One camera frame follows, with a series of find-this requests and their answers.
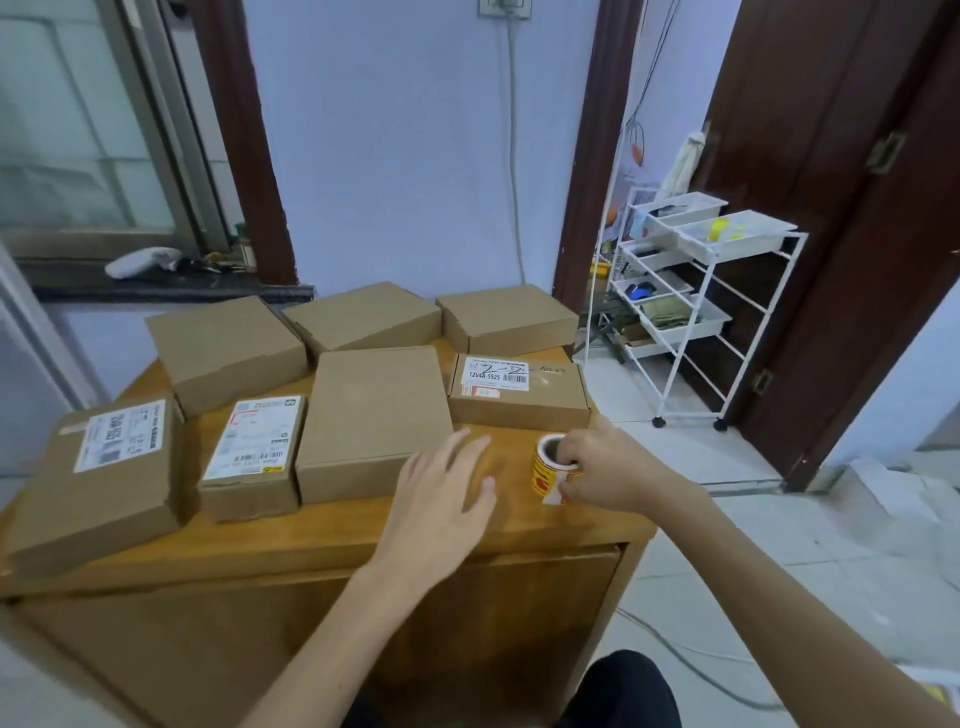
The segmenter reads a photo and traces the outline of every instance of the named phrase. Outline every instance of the person's left hand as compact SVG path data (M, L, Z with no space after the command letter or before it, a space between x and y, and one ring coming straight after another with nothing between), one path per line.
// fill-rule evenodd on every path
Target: person's left hand
M480 497L467 512L464 498L477 459L490 444L485 436L454 450L469 435L467 428L436 448L414 453L396 484L394 504L371 565L402 574L425 595L457 570L480 543L496 505L493 478L481 483Z

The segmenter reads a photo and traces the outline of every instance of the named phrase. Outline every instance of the forearm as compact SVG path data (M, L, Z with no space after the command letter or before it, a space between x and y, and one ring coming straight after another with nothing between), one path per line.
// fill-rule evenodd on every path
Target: forearm
M951 726L931 699L678 478L649 515L686 556L801 728Z
M422 594L385 565L355 573L242 728L339 728L384 645Z

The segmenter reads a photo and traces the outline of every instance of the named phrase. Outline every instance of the white cloth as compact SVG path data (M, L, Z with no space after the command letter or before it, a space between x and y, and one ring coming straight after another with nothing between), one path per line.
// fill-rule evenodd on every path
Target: white cloth
M665 200L675 195L683 195L689 191L690 180L693 178L693 173L697 169L697 164L700 162L700 155L704 152L704 144L706 143L707 138L703 132L694 132L686 138L680 147L680 152L677 154L677 159L674 161L673 167L670 168L666 179L663 180L663 184L660 186L660 192L657 193L654 202L659 202L660 200Z

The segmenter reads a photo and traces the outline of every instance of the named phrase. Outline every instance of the person's left arm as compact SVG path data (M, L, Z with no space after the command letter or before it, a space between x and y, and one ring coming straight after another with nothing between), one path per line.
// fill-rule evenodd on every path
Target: person's left arm
M493 479L484 479L466 513L464 498L490 438L474 440L454 457L468 433L459 430L403 466L373 558L351 577L242 728L339 728L384 645L487 528L496 505Z

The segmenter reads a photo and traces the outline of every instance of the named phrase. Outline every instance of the storage rack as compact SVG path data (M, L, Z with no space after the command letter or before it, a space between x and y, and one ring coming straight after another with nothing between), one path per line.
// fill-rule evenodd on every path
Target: storage rack
M654 427L665 426L667 418L715 418L714 428L724 431L727 429L724 418L730 408L733 395L750 367L760 338L804 249L807 235L805 232L797 232L795 225L753 210L719 216L721 208L727 202L700 192L691 192L644 205L633 204L637 199L637 192L636 188L631 190L628 211L622 215L623 221L617 235L607 293L608 296L619 297L636 314L652 341L649 344L631 346L629 343L612 340L634 363L659 397L656 417L653 420ZM766 305L757 303L714 275L716 266L720 263L765 254L778 255L786 259L777 288ZM667 270L684 263L693 266L704 275L697 290L675 273ZM638 281L649 283L654 290L650 296L635 302L629 299L626 291L631 283ZM727 289L762 314L756 334L745 352L738 349L723 335L723 326L731 317L707 298L707 291L712 282ZM664 297L674 297L689 307L690 318L686 326L660 329L654 326L644 313L643 304ZM601 314L600 325L601 329L607 332L612 329L611 321L606 314ZM726 393L686 353L686 347L690 341L709 336L719 339L740 359L740 367L730 391ZM673 366L661 390L642 360L667 353L673 355ZM682 361L686 361L720 397L723 405L719 411L667 411L667 400Z

